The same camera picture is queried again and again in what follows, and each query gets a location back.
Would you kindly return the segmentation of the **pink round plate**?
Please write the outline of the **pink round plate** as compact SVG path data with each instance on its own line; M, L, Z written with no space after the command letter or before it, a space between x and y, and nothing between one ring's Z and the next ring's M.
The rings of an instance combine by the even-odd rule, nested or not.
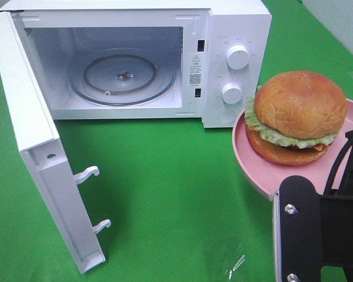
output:
M347 142L345 133L351 130L353 130L353 100L348 101L345 123L323 157L305 166L283 166L266 161L253 150L245 131L244 112L240 112L232 131L232 144L239 166L251 186L272 201L281 182L294 175L309 179L317 193L323 194L332 165Z

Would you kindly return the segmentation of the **burger with lettuce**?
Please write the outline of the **burger with lettuce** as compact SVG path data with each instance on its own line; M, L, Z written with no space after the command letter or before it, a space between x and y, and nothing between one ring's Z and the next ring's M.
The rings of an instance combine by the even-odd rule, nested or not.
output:
M320 159L344 125L348 101L330 78L311 71L279 73L245 105L250 145L265 160L305 166Z

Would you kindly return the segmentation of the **round white door button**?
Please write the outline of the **round white door button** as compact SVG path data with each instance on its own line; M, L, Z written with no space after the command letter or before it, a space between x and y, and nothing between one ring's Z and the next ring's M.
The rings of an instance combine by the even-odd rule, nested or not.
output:
M223 124L233 124L237 115L235 112L228 110L226 112L222 112L218 115L218 120Z

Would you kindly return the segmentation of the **white microwave door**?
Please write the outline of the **white microwave door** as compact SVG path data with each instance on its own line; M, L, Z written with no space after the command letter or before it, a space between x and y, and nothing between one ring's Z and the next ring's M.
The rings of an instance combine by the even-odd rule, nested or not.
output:
M9 12L0 12L0 76L17 147L80 273L105 261L78 190L97 166L73 174L41 88Z

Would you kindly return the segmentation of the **white lower microwave knob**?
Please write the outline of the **white lower microwave knob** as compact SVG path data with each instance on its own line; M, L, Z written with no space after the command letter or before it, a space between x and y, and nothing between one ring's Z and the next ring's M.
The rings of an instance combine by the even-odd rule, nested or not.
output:
M227 83L222 87L222 98L227 104L233 105L242 100L242 90L237 83Z

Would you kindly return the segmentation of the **white microwave knob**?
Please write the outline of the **white microwave knob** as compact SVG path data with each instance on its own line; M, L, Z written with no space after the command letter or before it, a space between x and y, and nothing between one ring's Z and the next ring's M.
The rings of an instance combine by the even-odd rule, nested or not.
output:
M227 83L222 87L222 98L227 104L233 105L242 100L242 90L237 83Z
M239 70L249 63L249 50L243 44L231 46L226 53L227 65L234 70Z

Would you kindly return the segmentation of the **white upper microwave knob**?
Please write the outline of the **white upper microwave knob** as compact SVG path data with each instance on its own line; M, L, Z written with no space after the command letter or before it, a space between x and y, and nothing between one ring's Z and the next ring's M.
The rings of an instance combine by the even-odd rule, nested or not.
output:
M249 50L243 44L231 46L226 53L227 65L234 70L239 70L249 63Z

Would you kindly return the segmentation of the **white microwave oven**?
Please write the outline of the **white microwave oven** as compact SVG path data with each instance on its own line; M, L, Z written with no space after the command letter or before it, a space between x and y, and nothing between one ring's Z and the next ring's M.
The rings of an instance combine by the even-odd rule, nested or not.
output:
M0 73L10 106L54 120L231 127L255 93L271 21L261 1L9 1Z

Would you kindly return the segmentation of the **glass microwave turntable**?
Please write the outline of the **glass microwave turntable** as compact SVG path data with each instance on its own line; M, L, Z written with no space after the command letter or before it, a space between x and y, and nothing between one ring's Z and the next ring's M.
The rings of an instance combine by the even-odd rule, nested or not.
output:
M70 71L72 89L104 106L132 106L167 92L181 68L179 54L114 48L80 56Z

